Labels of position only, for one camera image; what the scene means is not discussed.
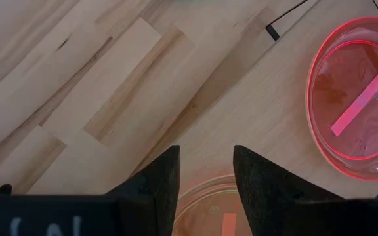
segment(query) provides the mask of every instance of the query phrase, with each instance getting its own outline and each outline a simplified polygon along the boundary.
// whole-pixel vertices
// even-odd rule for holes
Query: pink paper strip
[[[370,101],[374,94],[378,91],[378,74],[366,89],[355,99],[348,109],[336,120],[331,126],[332,132],[338,137],[342,131],[351,123],[351,121],[359,114],[365,105]]]
[[[235,236],[236,235],[236,213],[224,213],[222,219],[221,236]]]

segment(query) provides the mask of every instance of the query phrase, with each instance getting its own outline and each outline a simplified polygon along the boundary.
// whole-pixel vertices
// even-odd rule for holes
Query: glass petri dish
[[[252,235],[234,176],[210,180],[179,198],[172,235]]]
[[[310,69],[306,110],[336,169],[378,180],[378,17],[354,19],[326,39]]]

